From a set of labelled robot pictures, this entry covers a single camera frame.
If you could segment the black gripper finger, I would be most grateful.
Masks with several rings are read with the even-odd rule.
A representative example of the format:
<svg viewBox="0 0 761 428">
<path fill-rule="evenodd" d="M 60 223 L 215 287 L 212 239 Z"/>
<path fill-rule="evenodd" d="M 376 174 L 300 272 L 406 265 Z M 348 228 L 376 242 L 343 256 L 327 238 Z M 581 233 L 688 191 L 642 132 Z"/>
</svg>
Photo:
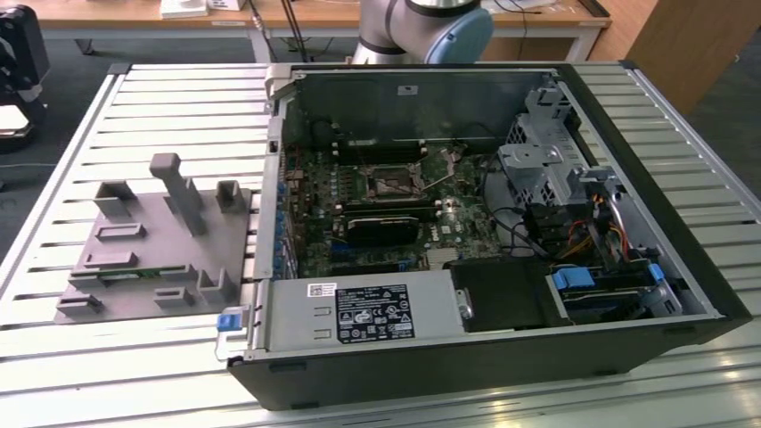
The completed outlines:
<svg viewBox="0 0 761 428">
<path fill-rule="evenodd" d="M 47 107 L 40 102 L 1 106 L 1 154 L 28 147 L 47 118 Z"/>
</svg>

